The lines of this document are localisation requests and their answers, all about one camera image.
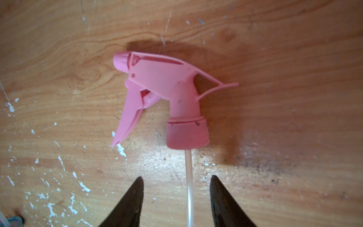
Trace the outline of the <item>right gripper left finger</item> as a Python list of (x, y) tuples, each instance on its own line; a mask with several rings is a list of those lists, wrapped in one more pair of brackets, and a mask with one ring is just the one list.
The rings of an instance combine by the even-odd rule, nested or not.
[(100, 227), (139, 227), (144, 198), (144, 181), (138, 177)]

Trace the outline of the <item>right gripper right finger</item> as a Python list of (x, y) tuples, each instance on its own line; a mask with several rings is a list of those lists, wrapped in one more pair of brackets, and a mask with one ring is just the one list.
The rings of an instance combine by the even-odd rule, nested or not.
[(216, 175), (211, 177), (210, 201), (215, 227), (256, 227)]

